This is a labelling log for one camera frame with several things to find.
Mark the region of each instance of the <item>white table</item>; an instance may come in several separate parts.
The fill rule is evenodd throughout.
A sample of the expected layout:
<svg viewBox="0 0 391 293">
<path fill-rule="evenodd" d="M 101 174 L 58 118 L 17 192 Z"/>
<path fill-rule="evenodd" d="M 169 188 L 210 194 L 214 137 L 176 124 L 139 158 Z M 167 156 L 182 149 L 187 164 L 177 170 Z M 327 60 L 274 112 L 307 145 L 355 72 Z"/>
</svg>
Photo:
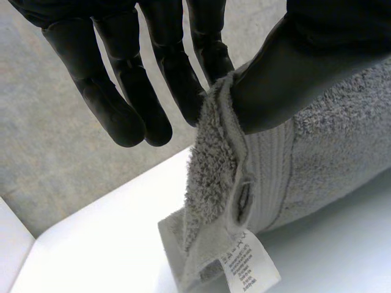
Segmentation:
<svg viewBox="0 0 391 293">
<path fill-rule="evenodd" d="M 183 205 L 188 156 L 178 153 L 43 233 L 11 292 L 175 293 L 157 223 Z M 390 178 L 261 235 L 282 276 L 270 293 L 391 292 Z M 207 292 L 228 292 L 224 277 Z"/>
</svg>

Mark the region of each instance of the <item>white label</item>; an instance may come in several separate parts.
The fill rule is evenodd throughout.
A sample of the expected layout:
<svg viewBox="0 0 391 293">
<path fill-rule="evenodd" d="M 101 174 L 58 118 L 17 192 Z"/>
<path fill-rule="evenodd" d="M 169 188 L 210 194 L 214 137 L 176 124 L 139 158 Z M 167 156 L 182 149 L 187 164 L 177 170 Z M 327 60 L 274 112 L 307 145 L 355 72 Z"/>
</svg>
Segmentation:
<svg viewBox="0 0 391 293">
<path fill-rule="evenodd" d="M 248 230 L 219 260 L 231 293 L 263 293 L 281 280 L 261 242 Z"/>
</svg>

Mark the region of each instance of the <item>gray towel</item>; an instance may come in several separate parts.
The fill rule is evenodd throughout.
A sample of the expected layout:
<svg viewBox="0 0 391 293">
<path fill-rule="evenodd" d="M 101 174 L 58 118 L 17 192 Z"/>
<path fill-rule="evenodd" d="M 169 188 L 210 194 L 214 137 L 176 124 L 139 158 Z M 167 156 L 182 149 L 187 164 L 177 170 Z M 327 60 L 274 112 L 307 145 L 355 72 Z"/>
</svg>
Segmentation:
<svg viewBox="0 0 391 293">
<path fill-rule="evenodd" d="M 206 97 L 184 208 L 159 222 L 181 292 L 222 274 L 217 259 L 243 229 L 259 233 L 309 215 L 391 167 L 391 59 L 249 136 L 232 110 L 235 74 Z"/>
</svg>

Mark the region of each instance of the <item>finger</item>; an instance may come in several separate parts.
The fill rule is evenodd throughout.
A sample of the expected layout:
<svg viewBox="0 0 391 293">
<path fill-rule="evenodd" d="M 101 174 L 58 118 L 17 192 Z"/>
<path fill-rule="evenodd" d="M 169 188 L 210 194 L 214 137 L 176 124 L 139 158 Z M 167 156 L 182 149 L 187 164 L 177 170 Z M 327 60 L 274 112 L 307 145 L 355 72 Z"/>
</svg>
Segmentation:
<svg viewBox="0 0 391 293">
<path fill-rule="evenodd" d="M 110 81 L 91 20 L 59 21 L 42 32 L 67 67 L 84 101 L 112 139 L 123 147 L 132 147 L 143 141 L 144 123 Z"/>
<path fill-rule="evenodd" d="M 126 100 L 145 123 L 146 141 L 155 147 L 165 145 L 172 128 L 141 61 L 136 9 L 93 21 Z"/>
<path fill-rule="evenodd" d="M 160 71 L 183 117 L 195 126 L 204 90 L 182 43 L 182 1 L 142 1 L 140 7 L 147 20 Z"/>
<path fill-rule="evenodd" d="M 221 40 L 226 0 L 187 0 L 195 55 L 212 86 L 232 71 L 227 46 Z"/>
</svg>

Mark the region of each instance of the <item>tiled floor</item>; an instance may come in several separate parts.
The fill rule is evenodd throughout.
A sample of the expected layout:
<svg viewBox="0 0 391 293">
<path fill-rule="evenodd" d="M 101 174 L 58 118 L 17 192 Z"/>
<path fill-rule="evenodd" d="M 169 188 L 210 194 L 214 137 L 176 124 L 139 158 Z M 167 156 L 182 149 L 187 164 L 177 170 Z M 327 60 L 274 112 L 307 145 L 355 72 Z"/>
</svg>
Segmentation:
<svg viewBox="0 0 391 293">
<path fill-rule="evenodd" d="M 227 1 L 223 39 L 235 67 L 251 59 L 284 13 L 284 0 Z M 1 194 L 34 236 L 194 141 L 195 130 L 181 117 L 158 71 L 141 13 L 144 65 L 174 129 L 171 142 L 161 148 L 113 143 L 40 29 L 8 2 L 0 3 L 0 16 Z M 186 9 L 183 24 L 186 52 L 206 88 Z"/>
</svg>

